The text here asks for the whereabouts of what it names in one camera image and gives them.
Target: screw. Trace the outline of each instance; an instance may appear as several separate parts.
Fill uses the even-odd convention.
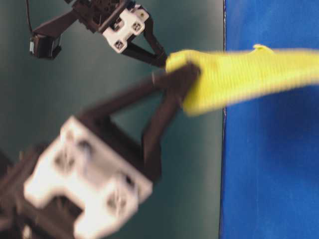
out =
[[[54,162],[60,170],[62,170],[64,173],[68,173],[71,171],[71,169],[75,163],[75,160],[73,157],[68,157],[67,155],[64,155],[64,157],[62,157],[60,155],[60,156],[56,157]]]
[[[119,50],[121,50],[124,46],[123,42],[121,42],[120,40],[118,40],[117,42],[115,42],[115,47]]]
[[[138,22],[135,22],[132,26],[134,31],[139,31],[141,29],[141,25]]]
[[[126,203],[126,196],[118,191],[112,193],[107,200],[108,208],[117,217],[125,211]]]

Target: white connector block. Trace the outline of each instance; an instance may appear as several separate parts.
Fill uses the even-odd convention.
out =
[[[74,223],[77,239],[116,232],[152,193],[152,182],[101,141],[75,117],[40,155],[24,183],[24,197],[37,208],[64,195],[82,214]]]
[[[119,23],[119,29],[114,31],[111,27],[108,27],[103,36],[107,39],[109,45],[117,52],[122,53],[128,46],[127,40],[134,34],[140,35],[144,29],[144,22],[149,18],[149,14],[143,9],[134,9],[131,12],[125,9],[121,14],[121,22]]]

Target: yellow fabric strap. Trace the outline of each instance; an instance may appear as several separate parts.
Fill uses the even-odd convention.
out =
[[[198,115],[270,93],[319,82],[319,51],[271,50],[255,45],[252,52],[184,50],[166,62],[170,72],[192,61],[201,75],[185,98],[188,115]]]

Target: blue backdrop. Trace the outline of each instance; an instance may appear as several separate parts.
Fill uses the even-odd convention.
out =
[[[226,0],[226,50],[319,48],[317,0]],[[220,238],[319,238],[319,87],[227,108]]]

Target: teal background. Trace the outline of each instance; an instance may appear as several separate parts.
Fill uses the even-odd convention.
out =
[[[223,49],[222,0],[141,0],[167,53]],[[67,12],[64,1],[30,0],[33,28]],[[0,3],[0,148],[11,159],[53,140],[72,114],[158,69],[116,54],[78,22],[62,36],[54,61],[29,56],[24,1]],[[138,44],[146,46],[142,40]],[[159,98],[116,116],[139,139]],[[110,238],[218,238],[222,111],[178,114],[162,140],[162,180],[139,212]]]

